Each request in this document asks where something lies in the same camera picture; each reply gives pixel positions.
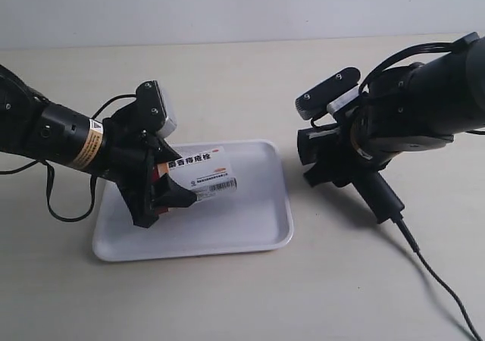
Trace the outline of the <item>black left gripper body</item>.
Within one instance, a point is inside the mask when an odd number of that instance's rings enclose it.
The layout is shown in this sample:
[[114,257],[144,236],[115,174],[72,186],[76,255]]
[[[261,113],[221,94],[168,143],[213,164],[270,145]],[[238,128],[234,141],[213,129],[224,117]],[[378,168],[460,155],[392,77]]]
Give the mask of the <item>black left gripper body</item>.
[[117,185],[133,224],[149,228],[158,219],[151,191],[156,164],[146,145],[146,136],[154,134],[141,128],[136,101],[103,118],[102,124],[107,135],[103,177]]

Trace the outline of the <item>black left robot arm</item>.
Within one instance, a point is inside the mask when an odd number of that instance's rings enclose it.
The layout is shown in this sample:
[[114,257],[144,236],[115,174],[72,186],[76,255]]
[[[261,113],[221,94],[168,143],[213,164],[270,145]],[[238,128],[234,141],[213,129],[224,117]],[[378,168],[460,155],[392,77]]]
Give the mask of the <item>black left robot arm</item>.
[[130,104],[98,120],[50,101],[2,67],[1,151],[44,164],[48,196],[53,164],[89,174],[91,192],[99,178],[114,183],[133,224],[149,228],[162,210],[188,208],[197,195],[158,170],[181,158],[165,140],[177,124],[158,82],[145,81],[127,97]]

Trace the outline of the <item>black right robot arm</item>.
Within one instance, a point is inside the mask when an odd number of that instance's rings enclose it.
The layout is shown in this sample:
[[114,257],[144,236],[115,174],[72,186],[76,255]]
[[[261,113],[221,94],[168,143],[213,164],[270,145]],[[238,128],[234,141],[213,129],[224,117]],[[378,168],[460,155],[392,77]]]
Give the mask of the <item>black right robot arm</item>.
[[484,129],[484,39],[405,48],[366,77],[347,67],[295,102],[310,127],[297,134],[311,186],[345,186],[403,152],[442,148]]

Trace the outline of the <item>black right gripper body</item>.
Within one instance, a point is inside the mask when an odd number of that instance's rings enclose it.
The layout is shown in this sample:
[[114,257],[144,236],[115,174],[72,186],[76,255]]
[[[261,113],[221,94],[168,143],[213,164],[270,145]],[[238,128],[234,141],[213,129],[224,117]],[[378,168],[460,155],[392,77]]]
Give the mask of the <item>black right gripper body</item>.
[[396,137],[402,133],[397,113],[351,105],[334,113],[333,123],[315,124],[328,113],[323,108],[302,112],[302,118],[311,121],[311,127],[302,131],[302,163],[311,165],[305,172],[310,186],[329,182],[346,186],[359,174],[383,170],[401,153],[396,148]]

